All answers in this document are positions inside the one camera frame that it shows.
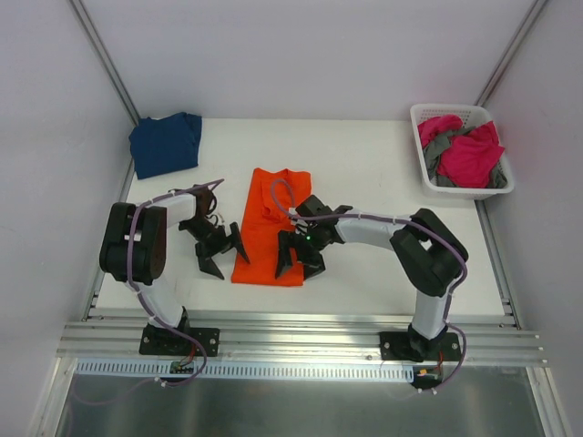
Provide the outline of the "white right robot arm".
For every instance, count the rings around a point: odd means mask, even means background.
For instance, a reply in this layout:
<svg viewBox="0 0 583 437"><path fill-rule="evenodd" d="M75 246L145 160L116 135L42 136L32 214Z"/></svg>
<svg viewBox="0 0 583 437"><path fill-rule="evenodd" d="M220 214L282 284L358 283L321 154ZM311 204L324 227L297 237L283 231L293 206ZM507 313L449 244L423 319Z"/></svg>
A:
<svg viewBox="0 0 583 437"><path fill-rule="evenodd" d="M332 244L359 243L392 251L416 289L414 316L407 332L386 339L401 360L431 360L441 349L448 327L451 294L465 280L469 255L443 221L427 208L411 216L389 218L351 206L331 209L311 195L291 214L293 231L278 233L274 277L297 263L305 279L325 271L322 251Z"/></svg>

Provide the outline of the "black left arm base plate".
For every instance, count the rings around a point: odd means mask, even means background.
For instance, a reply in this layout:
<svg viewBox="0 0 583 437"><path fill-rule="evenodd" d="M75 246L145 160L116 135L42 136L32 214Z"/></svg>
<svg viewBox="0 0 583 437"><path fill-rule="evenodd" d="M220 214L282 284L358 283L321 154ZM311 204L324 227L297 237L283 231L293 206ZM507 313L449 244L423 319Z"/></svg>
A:
<svg viewBox="0 0 583 437"><path fill-rule="evenodd" d="M220 330L217 328L188 328L186 334L196 340L208 357L216 357L220 345ZM189 356L194 344L170 331L147 325L142 331L138 353L144 356ZM199 346L195 355L201 356Z"/></svg>

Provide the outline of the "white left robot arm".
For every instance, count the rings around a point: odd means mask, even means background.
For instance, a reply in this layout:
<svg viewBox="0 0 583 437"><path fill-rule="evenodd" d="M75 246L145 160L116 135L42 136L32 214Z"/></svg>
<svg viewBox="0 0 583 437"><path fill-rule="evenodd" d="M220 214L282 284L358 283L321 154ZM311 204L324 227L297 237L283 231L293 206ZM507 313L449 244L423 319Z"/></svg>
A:
<svg viewBox="0 0 583 437"><path fill-rule="evenodd" d="M214 258L232 249L244 261L240 228L224 225L216 212L213 192L217 182L174 189L139 205L112 205L99 253L99 267L127 286L148 315L138 352L145 356L203 356L218 353L220 331L196 328L186 308L179 304L164 276L168 232L185 231L195 240L199 270L221 279Z"/></svg>

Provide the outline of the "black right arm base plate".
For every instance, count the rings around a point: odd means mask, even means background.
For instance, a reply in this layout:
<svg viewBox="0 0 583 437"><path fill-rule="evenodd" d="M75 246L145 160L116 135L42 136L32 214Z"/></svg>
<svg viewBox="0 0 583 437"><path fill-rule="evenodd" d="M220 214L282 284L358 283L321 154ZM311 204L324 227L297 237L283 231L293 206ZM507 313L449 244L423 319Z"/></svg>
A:
<svg viewBox="0 0 583 437"><path fill-rule="evenodd" d="M461 360L458 336L444 328L436 338L428 340L414 330L389 330L379 334L379 349L383 361L445 361Z"/></svg>

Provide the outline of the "orange t shirt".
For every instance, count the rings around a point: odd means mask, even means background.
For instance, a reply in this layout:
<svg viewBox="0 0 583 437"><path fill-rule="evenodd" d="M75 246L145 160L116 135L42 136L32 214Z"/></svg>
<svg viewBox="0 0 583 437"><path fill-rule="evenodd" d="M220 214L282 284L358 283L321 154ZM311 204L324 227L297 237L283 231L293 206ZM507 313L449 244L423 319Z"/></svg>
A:
<svg viewBox="0 0 583 437"><path fill-rule="evenodd" d="M283 213L307 199L312 193L312 175L287 168L271 173L255 168L240 231L249 261L236 258L231 281L276 287L303 285L302 265L275 277L278 259L278 234L293 231L294 226Z"/></svg>

